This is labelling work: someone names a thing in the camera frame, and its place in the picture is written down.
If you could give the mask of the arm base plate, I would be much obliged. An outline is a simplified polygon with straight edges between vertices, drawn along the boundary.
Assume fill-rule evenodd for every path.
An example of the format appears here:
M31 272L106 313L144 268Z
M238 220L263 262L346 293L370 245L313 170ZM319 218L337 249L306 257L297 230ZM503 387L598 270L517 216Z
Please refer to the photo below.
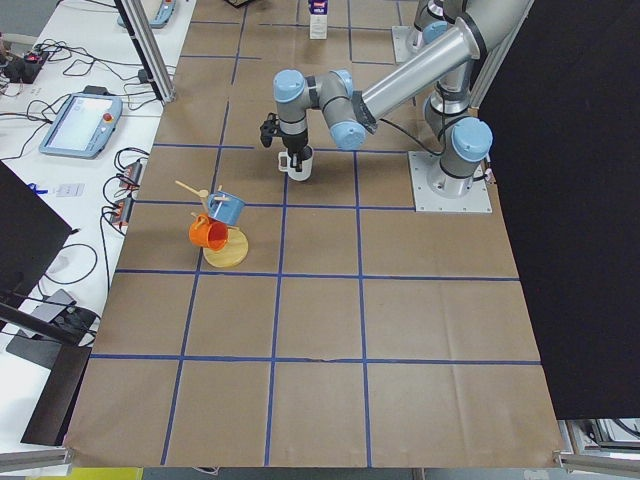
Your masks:
M418 213L490 214L492 205L487 183L478 166L471 177L447 175L439 160L428 152L407 153L414 208Z
M411 60L425 45L423 31L414 26L393 26L391 35L397 65Z

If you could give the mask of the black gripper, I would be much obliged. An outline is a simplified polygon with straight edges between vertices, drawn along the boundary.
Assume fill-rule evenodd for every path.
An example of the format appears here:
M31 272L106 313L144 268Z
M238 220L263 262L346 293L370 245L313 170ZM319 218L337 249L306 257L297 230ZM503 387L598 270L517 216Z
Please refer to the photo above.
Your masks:
M299 121L289 122L284 117L279 118L279 130L282 142L286 147L288 155L287 168L297 170L299 168L299 155L297 151L302 150L302 167L312 166L312 147L308 145L308 124L303 117Z

